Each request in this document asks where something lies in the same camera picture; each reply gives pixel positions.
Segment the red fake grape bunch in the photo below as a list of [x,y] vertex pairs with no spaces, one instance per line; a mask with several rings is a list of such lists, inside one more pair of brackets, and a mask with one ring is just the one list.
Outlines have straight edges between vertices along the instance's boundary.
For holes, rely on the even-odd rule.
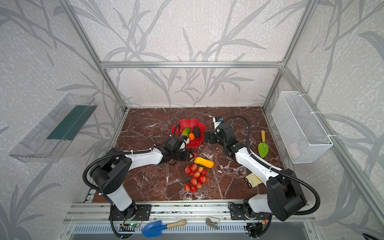
[[210,182],[208,171],[196,164],[186,166],[185,174],[187,177],[183,179],[183,183],[186,192],[197,193],[203,185]]

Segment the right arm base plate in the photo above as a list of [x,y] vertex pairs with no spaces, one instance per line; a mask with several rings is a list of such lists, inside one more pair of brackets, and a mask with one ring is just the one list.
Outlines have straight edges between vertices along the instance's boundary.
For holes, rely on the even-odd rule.
[[264,221],[268,218],[266,213],[255,213],[248,205],[235,204],[233,202],[228,203],[228,209],[230,211],[231,220],[257,220]]

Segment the green yellow fake mango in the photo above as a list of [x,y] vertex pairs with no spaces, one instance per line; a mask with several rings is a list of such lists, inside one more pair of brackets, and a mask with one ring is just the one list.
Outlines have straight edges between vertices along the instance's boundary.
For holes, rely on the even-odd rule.
[[185,129],[183,130],[183,132],[182,132],[182,136],[186,136],[186,137],[188,137],[189,134],[190,134],[190,132],[191,132],[191,129],[190,129],[190,128],[185,128]]

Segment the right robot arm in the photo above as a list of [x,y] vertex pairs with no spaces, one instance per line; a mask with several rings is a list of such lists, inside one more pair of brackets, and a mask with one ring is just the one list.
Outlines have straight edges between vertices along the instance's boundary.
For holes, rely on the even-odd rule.
[[265,213],[285,221],[292,215],[304,216],[316,212],[321,205],[318,192],[297,178],[290,170],[282,170],[269,164],[250,149],[250,135],[246,143],[238,141],[227,119],[213,118],[214,130],[205,133],[206,142],[220,144],[222,151],[238,164],[246,167],[267,187],[266,194],[253,195],[243,201],[243,213],[250,219]]

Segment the yellow orange fake fruit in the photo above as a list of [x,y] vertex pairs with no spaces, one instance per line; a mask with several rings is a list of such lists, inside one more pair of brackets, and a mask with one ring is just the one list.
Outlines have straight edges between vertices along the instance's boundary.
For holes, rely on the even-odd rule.
[[202,165],[202,166],[204,166],[206,168],[209,168],[209,169],[211,169],[214,166],[214,162],[213,161],[206,160],[206,159],[203,159],[201,157],[196,157],[194,159],[194,163],[197,164],[197,165]]

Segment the dark fake avocado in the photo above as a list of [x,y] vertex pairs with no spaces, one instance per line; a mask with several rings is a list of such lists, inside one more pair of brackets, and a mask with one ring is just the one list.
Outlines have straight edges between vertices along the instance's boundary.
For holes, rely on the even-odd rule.
[[193,127],[192,133],[195,135],[195,139],[198,139],[201,137],[201,131],[198,126]]

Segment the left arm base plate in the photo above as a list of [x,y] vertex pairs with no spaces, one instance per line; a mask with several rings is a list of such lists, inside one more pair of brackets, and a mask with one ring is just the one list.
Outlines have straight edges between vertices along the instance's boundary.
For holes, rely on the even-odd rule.
[[148,221],[152,205],[130,205],[126,210],[120,211],[115,205],[111,205],[109,221]]

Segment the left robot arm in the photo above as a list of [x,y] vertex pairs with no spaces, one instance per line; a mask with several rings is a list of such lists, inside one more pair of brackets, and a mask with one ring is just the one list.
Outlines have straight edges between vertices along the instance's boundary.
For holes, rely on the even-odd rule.
[[96,190],[120,212],[130,209],[134,201],[123,182],[129,171],[164,164],[169,161],[189,162],[196,155],[187,149],[187,142],[179,136],[170,137],[165,143],[147,150],[121,151],[111,149],[105,156],[90,163],[83,171],[83,182]]

